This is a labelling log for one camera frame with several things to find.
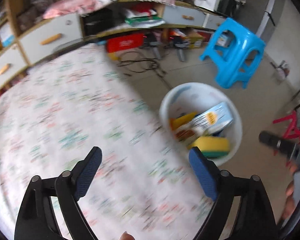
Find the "wooden handle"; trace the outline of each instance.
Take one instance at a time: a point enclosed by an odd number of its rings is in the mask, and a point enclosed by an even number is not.
[[[49,43],[51,43],[51,42],[53,42],[53,41],[56,41],[56,40],[60,39],[61,37],[62,37],[62,34],[61,34],[61,33],[58,33],[58,34],[56,34],[56,35],[51,36],[50,38],[47,38],[47,39],[44,40],[44,41],[41,41],[40,44],[41,44],[41,45],[46,45],[46,44],[49,44]]]
[[[194,17],[193,17],[193,16],[183,15],[182,17],[183,17],[183,19],[186,19],[186,20],[191,20],[191,21],[194,20]]]
[[[10,64],[8,63],[7,65],[5,65],[2,69],[0,69],[0,75],[2,75],[3,73],[5,73],[8,68],[10,68]]]

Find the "screw head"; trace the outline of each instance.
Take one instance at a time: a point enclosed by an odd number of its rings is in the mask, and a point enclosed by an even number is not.
[[[38,181],[38,179],[40,179],[40,176],[35,175],[35,176],[32,177],[31,181],[36,182],[36,181]]]
[[[62,177],[69,177],[70,174],[71,174],[71,171],[64,171],[64,172],[62,173]]]
[[[259,181],[260,180],[260,177],[258,175],[252,175],[252,179],[254,181]]]
[[[229,171],[226,171],[226,170],[222,170],[220,172],[221,176],[224,176],[224,177],[228,177],[229,176]]]

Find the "concrete floor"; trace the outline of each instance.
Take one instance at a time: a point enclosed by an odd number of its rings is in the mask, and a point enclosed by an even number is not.
[[[141,51],[148,57],[153,57],[150,51]],[[272,120],[284,115],[283,106],[292,96],[287,83],[278,84],[272,76],[273,67],[264,57],[256,73],[250,80],[247,89],[242,89],[238,82],[230,89],[221,88],[215,81],[217,67],[208,58],[198,59],[202,49],[185,52],[187,61],[180,62],[174,49],[160,61],[161,68],[166,71],[164,80],[171,88],[187,82],[202,82],[223,91],[235,104],[242,119],[243,138],[241,146],[235,156],[220,169],[229,170],[234,176],[249,178],[253,174],[261,177],[268,193],[276,220],[279,219],[285,202],[285,189],[292,181],[286,168],[286,160],[282,156],[273,156],[273,151],[258,142],[258,135],[262,130],[282,133],[284,126],[279,128],[272,125]],[[136,59],[135,53],[122,55],[122,60]],[[140,71],[140,63],[129,66],[130,70]],[[161,100],[169,91],[167,84],[154,71],[132,73],[120,68],[122,72],[132,74],[128,81],[144,98],[154,111],[160,108]],[[229,223],[236,211],[231,212]]]

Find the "white drawer front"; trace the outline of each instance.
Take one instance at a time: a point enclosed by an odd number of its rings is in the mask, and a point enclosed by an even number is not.
[[[40,42],[61,34],[61,37],[51,43],[41,45]],[[80,20],[77,14],[68,14],[54,18],[51,22],[35,29],[21,38],[21,44],[31,64],[51,55],[53,50],[67,42],[81,39]]]
[[[0,89],[27,66],[16,44],[0,56],[0,70],[7,64],[10,67],[0,75]]]
[[[165,6],[163,20],[167,24],[180,24],[201,27],[206,15],[199,10],[182,6]]]
[[[208,14],[202,27],[216,30],[225,20],[226,19],[222,16]]]

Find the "bed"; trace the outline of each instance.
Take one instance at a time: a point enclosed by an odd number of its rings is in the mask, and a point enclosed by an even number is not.
[[[79,205],[100,240],[192,240],[212,201],[103,46],[52,60],[0,97],[0,230],[13,239],[32,176],[58,176],[93,146],[102,164]],[[70,239],[58,200],[63,237]]]

